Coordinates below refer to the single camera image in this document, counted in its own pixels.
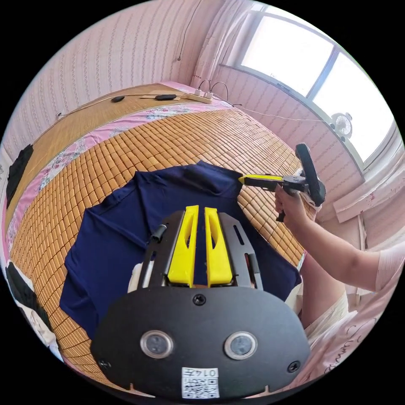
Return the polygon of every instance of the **cable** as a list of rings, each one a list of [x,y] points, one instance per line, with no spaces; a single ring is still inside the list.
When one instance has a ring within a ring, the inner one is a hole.
[[[240,109],[242,110],[246,110],[246,111],[250,111],[251,113],[256,113],[256,114],[260,114],[260,115],[265,115],[268,117],[275,117],[275,118],[281,118],[281,119],[287,119],[289,121],[315,121],[315,122],[325,122],[326,124],[330,125],[330,123],[328,121],[324,121],[322,119],[298,119],[298,118],[286,118],[286,117],[280,117],[278,115],[272,115],[272,114],[263,114],[260,113],[259,111],[253,111],[253,110],[249,110],[247,108],[242,107],[242,104],[232,104],[230,103],[228,100],[224,100],[222,97],[218,96],[217,94],[215,94],[216,97],[214,97],[215,100],[220,100],[220,101],[225,101],[226,103],[228,103],[230,106],[235,107],[237,105],[239,105]]]
[[[229,90],[228,90],[228,86],[223,82],[223,81],[218,81],[218,82],[216,82],[211,88],[210,88],[210,93],[212,93],[212,90],[214,89],[214,87],[217,85],[217,84],[223,84],[225,87],[226,87],[226,89],[227,89],[227,101],[229,100]]]
[[[328,125],[330,124],[328,121],[325,121],[325,120],[323,120],[323,119],[286,118],[286,117],[280,117],[280,116],[278,116],[278,115],[263,114],[263,113],[260,113],[260,112],[258,112],[258,111],[249,110],[249,109],[247,109],[247,108],[245,108],[245,107],[241,107],[241,109],[246,110],[246,111],[250,111],[250,112],[256,113],[256,114],[265,115],[265,116],[267,116],[267,117],[282,118],[282,119],[287,119],[287,120],[290,120],[290,121],[316,121],[316,122],[326,122]]]
[[[200,85],[198,86],[198,90],[201,90],[201,86],[204,84],[205,81],[207,81],[207,82],[210,84],[210,92],[211,92],[211,80],[209,80],[209,79],[204,79],[204,80],[200,83]]]
[[[134,93],[134,94],[122,94],[122,95],[125,96],[125,97],[128,97],[128,96],[142,97],[142,96],[150,96],[150,95],[157,96],[158,94],[151,94],[151,93],[138,93],[138,94],[135,94],[135,93]],[[78,108],[78,109],[76,109],[76,110],[70,111],[70,112],[67,113],[67,114],[61,114],[61,113],[59,113],[59,114],[58,114],[58,117],[66,117],[66,116],[68,116],[68,115],[70,115],[70,114],[77,113],[78,111],[81,111],[81,110],[84,110],[84,109],[86,109],[86,108],[92,107],[92,106],[94,106],[94,105],[96,105],[96,104],[98,104],[98,103],[100,103],[100,102],[102,102],[102,101],[111,100],[111,99],[113,99],[113,98],[115,98],[115,97],[117,97],[117,96],[110,96],[110,97],[103,98],[103,99],[101,99],[101,100],[97,100],[96,102],[94,102],[94,103],[92,103],[92,104],[84,105],[83,107],[80,107],[80,108]]]
[[[187,33],[187,30],[189,29],[189,26],[190,26],[190,24],[191,24],[191,21],[192,21],[193,18],[194,18],[194,14],[195,14],[195,12],[197,11],[198,7],[200,6],[201,2],[202,2],[202,0],[200,0],[200,1],[198,2],[197,7],[194,9],[193,14],[192,14],[192,16],[191,16],[191,18],[190,18],[190,21],[189,21],[189,23],[187,24],[186,29],[184,30],[183,43],[181,44],[180,52],[179,52],[178,58],[177,58],[178,61],[181,61],[181,53],[183,52],[183,46],[184,46],[184,42],[185,42],[185,40],[186,40],[186,33]]]

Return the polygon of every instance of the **white curtain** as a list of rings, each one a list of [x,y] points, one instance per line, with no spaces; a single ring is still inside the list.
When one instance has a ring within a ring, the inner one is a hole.
[[[229,35],[240,21],[248,15],[251,0],[225,0],[211,24],[198,58],[191,87],[197,88],[205,79],[211,79],[218,66],[222,51]]]
[[[386,153],[366,181],[333,203],[340,223],[376,207],[405,185],[405,150],[399,132],[391,152]]]

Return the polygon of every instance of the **sticker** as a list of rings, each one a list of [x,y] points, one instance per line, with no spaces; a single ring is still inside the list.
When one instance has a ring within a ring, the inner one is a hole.
[[[183,398],[219,398],[217,368],[181,369],[181,393]]]

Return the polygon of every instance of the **pink wallpaper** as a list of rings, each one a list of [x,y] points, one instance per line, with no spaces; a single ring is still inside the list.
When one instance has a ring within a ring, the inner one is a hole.
[[[219,66],[212,83],[218,81],[227,84],[231,103],[242,104],[249,110],[293,119],[319,119],[282,90],[250,74]],[[226,97],[225,86],[218,84],[214,91]],[[246,113],[272,130],[291,148],[300,142],[309,146],[316,171],[327,189],[326,202],[318,214],[320,220],[334,216],[331,203],[362,183],[362,177],[350,155],[324,123],[288,121],[249,111]]]
[[[3,141],[12,160],[55,123],[59,112],[67,113],[105,94],[141,84],[189,84],[222,3],[148,1],[83,31],[43,67],[16,107]]]
[[[404,227],[405,224],[405,189],[363,213],[367,232],[368,248],[377,246]]]

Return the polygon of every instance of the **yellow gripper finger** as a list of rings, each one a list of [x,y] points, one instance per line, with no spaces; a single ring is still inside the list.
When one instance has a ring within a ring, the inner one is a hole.
[[[172,284],[194,282],[194,262],[197,241],[198,206],[186,207],[167,277]]]
[[[208,287],[232,281],[232,269],[216,208],[205,208],[205,240],[207,245]]]

